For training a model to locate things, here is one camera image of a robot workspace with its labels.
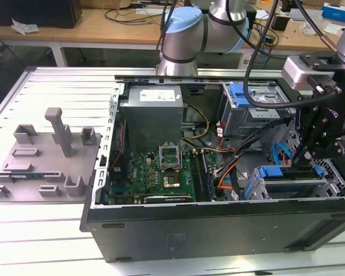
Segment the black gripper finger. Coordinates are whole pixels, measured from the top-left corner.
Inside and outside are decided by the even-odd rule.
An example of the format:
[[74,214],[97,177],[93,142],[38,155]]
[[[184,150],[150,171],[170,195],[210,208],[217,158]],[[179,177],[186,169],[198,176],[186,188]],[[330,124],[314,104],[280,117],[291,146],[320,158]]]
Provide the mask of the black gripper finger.
[[345,114],[333,109],[303,109],[302,165],[313,159],[345,156]]
[[297,149],[294,153],[293,159],[292,159],[292,166],[298,167],[301,165],[301,159],[304,154],[304,145],[302,143],[302,111],[304,108],[297,109],[296,113],[296,120],[295,120],[295,130],[298,133],[298,140],[299,144],[297,146]]

